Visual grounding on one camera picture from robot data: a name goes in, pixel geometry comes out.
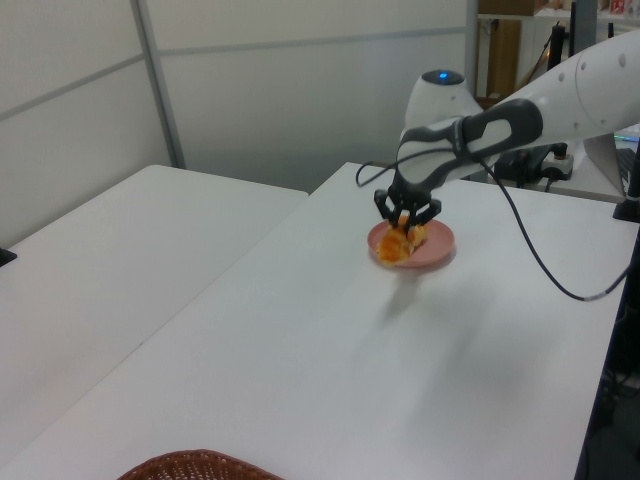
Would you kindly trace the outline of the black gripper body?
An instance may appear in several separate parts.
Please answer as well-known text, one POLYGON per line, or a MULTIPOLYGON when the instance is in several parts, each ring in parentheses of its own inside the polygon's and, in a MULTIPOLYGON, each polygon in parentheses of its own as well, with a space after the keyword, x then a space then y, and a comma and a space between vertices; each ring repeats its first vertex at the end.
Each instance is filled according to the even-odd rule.
POLYGON ((403 183, 389 187, 389 198, 398 211, 418 211, 431 201, 431 193, 420 185, 403 183))

